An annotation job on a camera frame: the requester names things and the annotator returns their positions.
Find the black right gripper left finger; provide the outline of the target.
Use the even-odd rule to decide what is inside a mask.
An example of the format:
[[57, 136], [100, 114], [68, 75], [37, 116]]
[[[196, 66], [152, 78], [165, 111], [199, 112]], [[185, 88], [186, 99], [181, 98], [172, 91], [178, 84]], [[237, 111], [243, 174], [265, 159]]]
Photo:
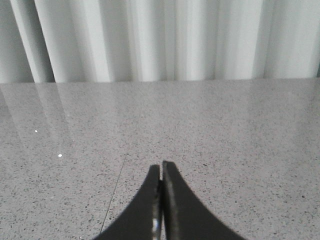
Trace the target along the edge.
[[160, 166], [151, 165], [140, 189], [97, 240], [159, 240], [162, 229]]

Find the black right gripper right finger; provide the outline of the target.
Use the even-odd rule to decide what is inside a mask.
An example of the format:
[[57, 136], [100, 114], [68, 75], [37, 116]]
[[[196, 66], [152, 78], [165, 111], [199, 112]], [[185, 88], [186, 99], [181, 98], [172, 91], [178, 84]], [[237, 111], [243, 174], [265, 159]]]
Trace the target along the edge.
[[193, 193], [176, 164], [162, 163], [163, 213], [168, 240], [242, 240]]

